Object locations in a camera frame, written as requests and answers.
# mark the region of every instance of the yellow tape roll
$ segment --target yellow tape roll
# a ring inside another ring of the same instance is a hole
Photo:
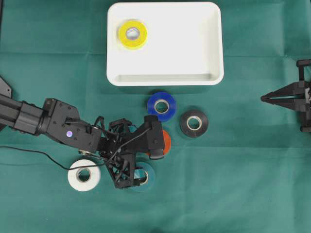
[[[145,26],[138,21],[130,20],[119,28],[119,40],[128,49],[136,50],[144,45],[147,39]]]

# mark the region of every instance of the blue tape roll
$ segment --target blue tape roll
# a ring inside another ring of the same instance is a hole
[[[156,110],[156,104],[159,102],[164,102],[168,105],[166,112],[160,113]],[[147,112],[150,115],[157,115],[159,121],[168,121],[174,116],[176,112],[176,101],[170,94],[166,92],[157,92],[148,99]]]
[[[146,177],[145,172],[147,172],[148,179],[147,179],[146,183],[141,184],[140,186],[130,187],[130,189],[132,189],[135,192],[145,192],[145,191],[151,189],[152,186],[156,182],[156,173],[155,173],[154,169],[148,163],[144,163],[144,162],[136,163],[136,167],[141,167],[141,169],[135,170],[134,178],[137,179],[137,178]]]

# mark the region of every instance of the purple led light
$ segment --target purple led light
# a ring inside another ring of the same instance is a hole
[[[72,137],[72,131],[67,131],[66,135],[67,137]]]

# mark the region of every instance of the white tape roll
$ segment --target white tape roll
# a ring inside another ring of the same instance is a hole
[[[87,159],[81,159],[73,163],[70,168],[77,167],[77,166],[89,166],[89,165],[96,165],[93,161]],[[80,178],[81,171],[86,170],[89,172],[89,179],[83,181]],[[99,167],[93,166],[88,168],[78,168],[75,170],[68,171],[68,181],[71,187],[75,190],[85,192],[89,191],[96,187],[99,180],[101,179],[101,171]]]

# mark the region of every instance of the black tape roll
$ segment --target black tape roll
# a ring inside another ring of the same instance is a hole
[[[189,120],[192,118],[199,121],[199,126],[196,129],[192,129],[189,126]],[[206,132],[208,128],[208,119],[202,111],[192,109],[181,115],[179,125],[181,131],[188,137],[199,137]]]

